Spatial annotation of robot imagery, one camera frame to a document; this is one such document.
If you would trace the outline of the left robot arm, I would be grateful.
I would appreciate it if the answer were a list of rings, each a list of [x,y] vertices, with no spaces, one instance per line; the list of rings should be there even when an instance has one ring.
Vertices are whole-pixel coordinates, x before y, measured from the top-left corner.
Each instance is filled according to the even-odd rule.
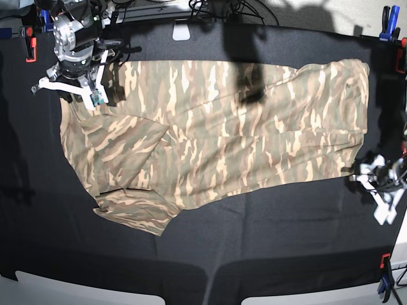
[[[406,127],[403,127],[402,154],[396,161],[387,161],[377,154],[371,163],[361,163],[349,181],[358,182],[373,197],[373,213],[379,225],[392,224],[396,207],[406,191]]]

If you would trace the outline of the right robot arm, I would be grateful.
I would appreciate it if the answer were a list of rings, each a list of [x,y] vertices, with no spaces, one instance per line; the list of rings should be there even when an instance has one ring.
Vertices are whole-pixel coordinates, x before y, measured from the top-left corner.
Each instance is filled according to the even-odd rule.
[[[31,87],[33,94],[41,89],[80,96],[85,108],[93,111],[108,103],[102,85],[105,66],[115,61],[124,45],[122,38],[104,39],[104,20],[108,18],[105,1],[36,1],[48,11],[55,40],[53,52],[57,63],[46,76]]]

